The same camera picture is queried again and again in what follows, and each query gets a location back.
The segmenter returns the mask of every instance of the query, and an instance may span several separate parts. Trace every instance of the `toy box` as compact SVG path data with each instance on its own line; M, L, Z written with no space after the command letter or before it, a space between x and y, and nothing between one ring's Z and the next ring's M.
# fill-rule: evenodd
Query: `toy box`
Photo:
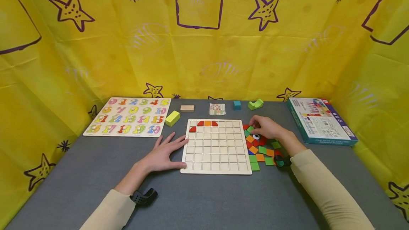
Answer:
M305 143L353 146L358 141L327 100L289 98L287 105Z

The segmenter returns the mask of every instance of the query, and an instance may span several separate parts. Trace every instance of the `beige sleeve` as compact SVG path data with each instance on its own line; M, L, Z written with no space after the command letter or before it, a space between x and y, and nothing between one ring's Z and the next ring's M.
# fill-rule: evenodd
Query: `beige sleeve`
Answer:
M116 190L111 190L80 230L120 230L129 220L135 203Z
M332 230L373 230L362 209L311 150L291 158L294 175Z

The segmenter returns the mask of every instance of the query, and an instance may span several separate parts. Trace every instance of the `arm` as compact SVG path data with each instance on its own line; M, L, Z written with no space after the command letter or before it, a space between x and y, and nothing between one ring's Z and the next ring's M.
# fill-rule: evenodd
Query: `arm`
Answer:
M186 163L171 162L169 155L183 147L188 139L181 136L170 142L173 136L175 136L174 132L162 144L162 136L158 138L153 150L132 166L115 189L111 190L102 200L80 230L122 229L135 209L135 203L130 199L130 196L140 187L149 173L186 168Z
M294 175L317 204L331 229L374 229L350 193L314 153L298 141L294 133L268 117L258 115L253 116L250 125L255 128L251 134L261 134L280 141L292 157L291 169Z

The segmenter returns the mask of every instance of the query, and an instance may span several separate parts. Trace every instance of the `black wrist strap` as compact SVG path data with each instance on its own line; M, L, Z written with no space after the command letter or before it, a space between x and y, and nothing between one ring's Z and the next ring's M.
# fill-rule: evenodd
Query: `black wrist strap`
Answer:
M150 205L156 197L158 197L158 192L151 188L144 195L138 191L135 191L130 199L137 205L147 206Z

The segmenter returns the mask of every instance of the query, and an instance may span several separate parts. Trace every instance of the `wooden number puzzle board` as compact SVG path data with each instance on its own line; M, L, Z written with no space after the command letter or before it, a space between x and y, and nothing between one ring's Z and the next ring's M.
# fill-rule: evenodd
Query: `wooden number puzzle board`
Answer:
M189 119L181 173L251 175L241 120Z
M159 137L171 100L112 97L83 135Z

